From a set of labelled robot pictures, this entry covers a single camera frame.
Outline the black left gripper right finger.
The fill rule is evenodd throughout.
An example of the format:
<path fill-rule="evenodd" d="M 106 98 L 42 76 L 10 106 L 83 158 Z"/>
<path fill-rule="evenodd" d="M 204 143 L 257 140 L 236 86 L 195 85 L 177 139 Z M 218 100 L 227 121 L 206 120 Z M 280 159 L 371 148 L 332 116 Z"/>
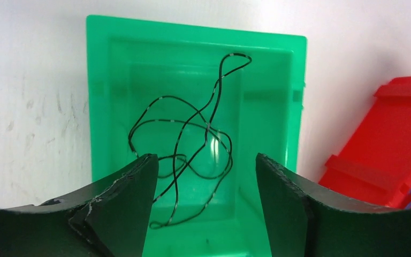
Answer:
<path fill-rule="evenodd" d="M 353 199 L 255 159 L 272 256 L 411 256 L 411 209 Z"/>

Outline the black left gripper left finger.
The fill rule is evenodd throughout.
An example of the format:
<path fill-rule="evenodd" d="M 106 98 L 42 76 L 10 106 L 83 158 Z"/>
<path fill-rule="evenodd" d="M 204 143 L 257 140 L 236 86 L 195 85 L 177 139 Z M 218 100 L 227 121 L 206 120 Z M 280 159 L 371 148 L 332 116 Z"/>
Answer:
<path fill-rule="evenodd" d="M 0 209 L 0 256 L 141 256 L 158 171 L 145 154 L 39 206 Z"/>

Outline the red plastic double bin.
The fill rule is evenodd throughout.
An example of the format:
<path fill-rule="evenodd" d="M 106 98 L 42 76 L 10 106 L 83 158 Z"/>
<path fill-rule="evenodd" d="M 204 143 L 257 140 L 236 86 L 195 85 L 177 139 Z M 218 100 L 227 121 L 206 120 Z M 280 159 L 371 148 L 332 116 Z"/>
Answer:
<path fill-rule="evenodd" d="M 319 183 L 381 206 L 400 207 L 411 189 L 411 77 L 380 86 L 375 101 Z"/>

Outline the green plastic bin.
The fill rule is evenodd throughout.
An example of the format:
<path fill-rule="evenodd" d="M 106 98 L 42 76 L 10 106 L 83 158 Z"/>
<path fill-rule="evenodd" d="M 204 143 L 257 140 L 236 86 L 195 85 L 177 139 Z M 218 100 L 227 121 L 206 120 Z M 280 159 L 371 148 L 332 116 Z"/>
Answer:
<path fill-rule="evenodd" d="M 270 256 L 255 159 L 296 169 L 307 39 L 86 18 L 92 179 L 160 157 L 143 256 Z"/>

